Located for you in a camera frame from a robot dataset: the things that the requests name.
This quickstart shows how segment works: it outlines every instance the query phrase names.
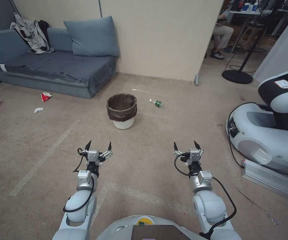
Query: round stand base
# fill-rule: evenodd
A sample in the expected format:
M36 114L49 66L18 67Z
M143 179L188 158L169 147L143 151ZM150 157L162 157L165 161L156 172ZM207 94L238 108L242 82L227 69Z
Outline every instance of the round stand base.
M228 81L248 84L253 81L253 77L245 72L238 72L237 70L226 70L222 73L222 77Z
M231 53L231 51L232 51L232 47L226 47L223 49L223 52L226 52L226 53ZM236 54L236 55L242 55L245 53L246 53L246 50L240 47L235 47L234 51L232 52L232 54Z

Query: white bucket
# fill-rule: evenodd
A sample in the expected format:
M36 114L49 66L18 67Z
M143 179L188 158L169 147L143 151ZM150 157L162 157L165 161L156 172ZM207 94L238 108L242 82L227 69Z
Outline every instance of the white bucket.
M134 124L134 118L132 117L129 120L126 120L125 122L118 122L118 121L113 121L113 124L115 125L115 127L119 128L119 129L128 129L130 128L133 124Z

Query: beige carpet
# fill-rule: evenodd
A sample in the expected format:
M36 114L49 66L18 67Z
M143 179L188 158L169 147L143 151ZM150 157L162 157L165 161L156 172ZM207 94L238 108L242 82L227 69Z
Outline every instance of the beige carpet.
M194 140L205 149L203 169L221 180L236 204L232 224L242 239L288 239L288 199L241 178L231 158L224 128L229 112L245 101L261 100L255 81L237 85L221 77L226 63L205 59L198 87L190 81L117 74L90 100L54 93L43 103L39 90L0 84L0 239L52 238L75 192L77 148L90 139L100 150L111 141L114 153L100 168L96 194L101 207L91 239L111 222L134 214L165 217L200 232L189 179L173 165L173 142L187 151ZM135 123L127 130L115 128L107 116L106 100L118 92L137 98ZM150 98L164 102L164 108ZM34 114L37 107L44 111ZM187 171L183 164L181 169ZM216 182L213 189L232 213Z

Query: khaki pants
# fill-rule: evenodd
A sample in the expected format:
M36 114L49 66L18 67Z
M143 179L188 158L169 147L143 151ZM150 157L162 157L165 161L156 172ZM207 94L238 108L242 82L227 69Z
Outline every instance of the khaki pants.
M233 32L234 29L231 27L216 24L213 31L214 48L218 49L226 48Z

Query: white panel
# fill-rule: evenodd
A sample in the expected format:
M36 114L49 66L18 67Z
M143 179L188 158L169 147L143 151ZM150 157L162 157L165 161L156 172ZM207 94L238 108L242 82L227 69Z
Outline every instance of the white panel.
M28 20L44 20L51 27L64 28L64 20L100 18L98 0L14 0Z
M101 0L114 19L117 71L194 80L222 0Z
M262 82L286 71L288 71L288 25L254 73L253 78Z

